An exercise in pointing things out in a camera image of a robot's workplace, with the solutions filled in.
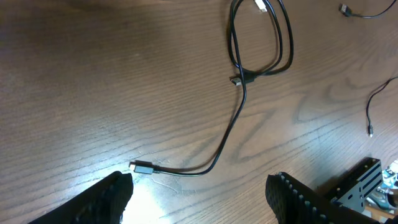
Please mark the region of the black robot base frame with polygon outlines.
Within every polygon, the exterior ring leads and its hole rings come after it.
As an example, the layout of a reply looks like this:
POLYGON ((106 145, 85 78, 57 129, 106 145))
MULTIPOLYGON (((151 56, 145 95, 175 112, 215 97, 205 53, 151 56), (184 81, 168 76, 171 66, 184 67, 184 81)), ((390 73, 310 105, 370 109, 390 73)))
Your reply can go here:
POLYGON ((397 172, 383 169, 379 159, 367 157, 339 179, 324 197, 359 213, 377 210, 397 215, 397 172))

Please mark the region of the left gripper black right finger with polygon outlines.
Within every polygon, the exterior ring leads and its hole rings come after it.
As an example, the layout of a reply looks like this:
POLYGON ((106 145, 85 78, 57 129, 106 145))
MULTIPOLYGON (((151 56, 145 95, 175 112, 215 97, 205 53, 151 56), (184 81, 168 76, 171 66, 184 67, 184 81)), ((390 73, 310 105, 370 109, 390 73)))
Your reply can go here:
POLYGON ((350 208, 331 203, 285 172, 267 177, 265 196, 279 223, 377 223, 350 208))

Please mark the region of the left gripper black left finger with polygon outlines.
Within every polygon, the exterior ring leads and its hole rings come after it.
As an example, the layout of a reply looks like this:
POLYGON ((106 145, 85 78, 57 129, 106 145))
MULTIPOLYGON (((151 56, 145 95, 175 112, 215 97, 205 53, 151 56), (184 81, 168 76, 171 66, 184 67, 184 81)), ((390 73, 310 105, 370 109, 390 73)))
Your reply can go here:
POLYGON ((132 175, 115 171, 32 223, 120 224, 132 194, 132 175))

